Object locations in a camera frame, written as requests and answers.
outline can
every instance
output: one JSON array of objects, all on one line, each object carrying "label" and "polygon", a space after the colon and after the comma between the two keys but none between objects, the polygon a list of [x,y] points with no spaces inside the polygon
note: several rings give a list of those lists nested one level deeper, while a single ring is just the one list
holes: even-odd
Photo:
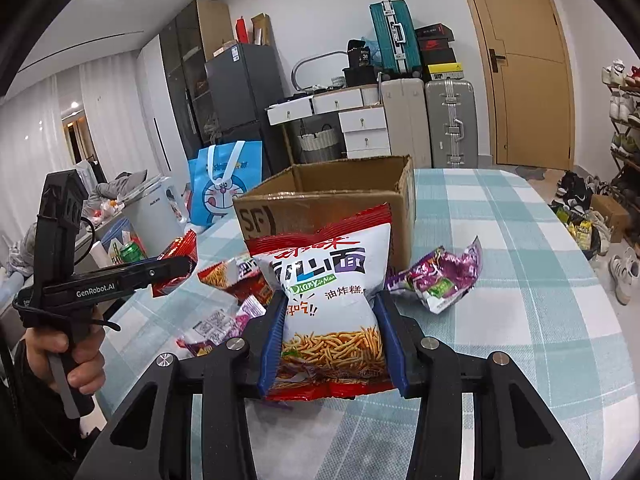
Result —
[{"label": "can", "polygon": [[140,246],[135,241],[130,241],[120,250],[120,257],[123,262],[132,264],[133,262],[140,262],[145,259],[145,255],[140,249]]}]

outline white bag handle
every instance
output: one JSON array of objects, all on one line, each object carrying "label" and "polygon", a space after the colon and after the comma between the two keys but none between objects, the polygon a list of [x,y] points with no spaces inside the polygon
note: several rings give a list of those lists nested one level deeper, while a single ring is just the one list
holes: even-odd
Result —
[{"label": "white bag handle", "polygon": [[240,152],[242,152],[242,148],[244,148],[244,140],[238,140],[233,150],[231,151],[231,156],[229,156],[229,162],[226,164],[225,173],[221,178],[213,178],[213,155],[214,150],[216,149],[216,145],[209,146],[207,150],[207,173],[209,173],[209,180],[212,183],[219,186],[223,182],[231,182],[231,176],[234,174],[234,170],[236,168],[236,164],[238,163],[238,159],[240,158]]}]

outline human hand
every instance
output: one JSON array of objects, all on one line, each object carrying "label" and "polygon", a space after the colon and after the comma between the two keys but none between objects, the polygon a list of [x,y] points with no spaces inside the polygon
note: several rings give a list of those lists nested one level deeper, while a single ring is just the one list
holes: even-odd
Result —
[{"label": "human hand", "polygon": [[[94,319],[102,316],[94,310]],[[104,357],[100,353],[100,345],[104,340],[104,328],[90,325],[91,333],[76,344],[71,355],[78,366],[67,375],[69,385],[78,388],[81,394],[92,395],[104,384]],[[49,367],[47,352],[62,353],[68,348],[68,338],[63,332],[52,328],[28,328],[24,335],[27,347],[27,362],[36,377],[41,379],[54,391],[58,386]]]}]

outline wooden door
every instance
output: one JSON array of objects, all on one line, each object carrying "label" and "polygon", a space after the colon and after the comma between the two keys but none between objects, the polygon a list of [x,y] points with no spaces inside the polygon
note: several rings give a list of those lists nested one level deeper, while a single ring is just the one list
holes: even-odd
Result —
[{"label": "wooden door", "polygon": [[482,58],[491,81],[496,162],[571,169],[573,87],[552,0],[471,3],[479,43],[486,49]]}]

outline cartoon face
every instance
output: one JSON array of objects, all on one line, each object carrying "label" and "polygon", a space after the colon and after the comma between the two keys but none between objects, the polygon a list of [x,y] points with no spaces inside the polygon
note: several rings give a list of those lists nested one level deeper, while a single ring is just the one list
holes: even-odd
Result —
[{"label": "cartoon face", "polygon": [[210,213],[226,214],[226,209],[233,207],[233,197],[246,192],[244,182],[233,175],[230,182],[211,184],[205,188],[203,202]]}]

